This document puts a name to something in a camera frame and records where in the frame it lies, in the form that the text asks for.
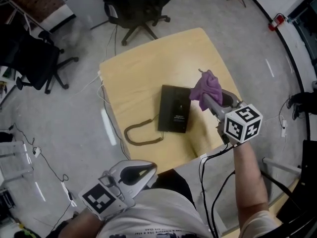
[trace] black office chair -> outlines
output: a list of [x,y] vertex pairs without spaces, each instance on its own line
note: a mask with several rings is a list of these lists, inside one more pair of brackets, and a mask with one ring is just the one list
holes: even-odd
[[57,64],[58,56],[64,50],[54,46],[49,34],[45,31],[39,34],[39,38],[32,37],[20,25],[0,25],[0,65],[17,70],[28,81],[23,82],[20,77],[16,80],[19,90],[23,86],[33,86],[40,90],[46,83],[45,93],[49,94],[50,82],[55,76],[63,89],[68,89],[68,84],[63,84],[57,70],[71,61],[77,62],[78,57],[71,57]]
[[156,26],[160,19],[170,22],[170,18],[162,15],[163,7],[170,0],[104,0],[105,12],[109,22],[129,29],[122,40],[122,45],[127,45],[127,39],[138,28],[143,27],[154,39],[158,39],[146,22],[153,21]]

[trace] red fire extinguisher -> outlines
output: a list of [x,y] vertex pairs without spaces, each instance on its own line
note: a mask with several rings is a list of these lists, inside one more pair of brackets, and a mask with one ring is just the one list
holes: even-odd
[[276,30],[276,28],[285,21],[285,16],[281,13],[278,13],[273,21],[268,24],[268,27],[271,31]]

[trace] black box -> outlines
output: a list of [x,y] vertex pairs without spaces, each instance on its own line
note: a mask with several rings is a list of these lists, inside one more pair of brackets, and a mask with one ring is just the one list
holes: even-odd
[[163,85],[158,130],[185,133],[191,100],[190,88]]

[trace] t-shirt sleeve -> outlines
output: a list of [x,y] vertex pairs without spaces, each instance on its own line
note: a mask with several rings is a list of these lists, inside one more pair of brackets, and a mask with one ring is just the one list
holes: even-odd
[[239,238],[258,238],[276,229],[278,224],[268,211],[260,211],[247,220]]

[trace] forearm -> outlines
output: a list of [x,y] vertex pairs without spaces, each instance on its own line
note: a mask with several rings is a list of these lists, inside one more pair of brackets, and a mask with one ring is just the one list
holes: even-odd
[[249,142],[234,148],[236,201],[240,227],[260,210],[268,210],[267,191]]
[[95,238],[102,225],[103,221],[85,209],[60,232],[58,238]]

